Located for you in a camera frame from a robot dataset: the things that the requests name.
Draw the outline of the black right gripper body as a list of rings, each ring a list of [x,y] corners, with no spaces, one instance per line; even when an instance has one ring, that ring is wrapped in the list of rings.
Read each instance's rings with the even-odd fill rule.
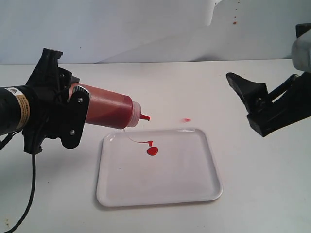
[[[259,113],[248,114],[251,128],[265,137],[311,116],[311,74],[304,72],[291,82],[284,94]]]

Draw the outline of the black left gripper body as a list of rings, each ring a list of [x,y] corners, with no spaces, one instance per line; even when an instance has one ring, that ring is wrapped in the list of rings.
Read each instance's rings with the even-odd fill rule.
[[[55,136],[49,118],[59,114],[57,107],[65,105],[69,89],[80,81],[73,74],[58,66],[61,51],[44,48],[39,61],[28,78],[25,88],[30,104],[30,118],[23,128],[24,152],[38,154],[47,136]]]

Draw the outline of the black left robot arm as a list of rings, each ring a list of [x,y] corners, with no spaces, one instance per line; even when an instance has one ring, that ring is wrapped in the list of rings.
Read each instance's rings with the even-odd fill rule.
[[[1,87],[0,142],[3,148],[21,132],[24,152],[42,152],[45,138],[60,138],[73,149],[80,143],[88,112],[89,92],[78,85],[79,79],[58,66],[62,52],[44,48],[25,85]]]

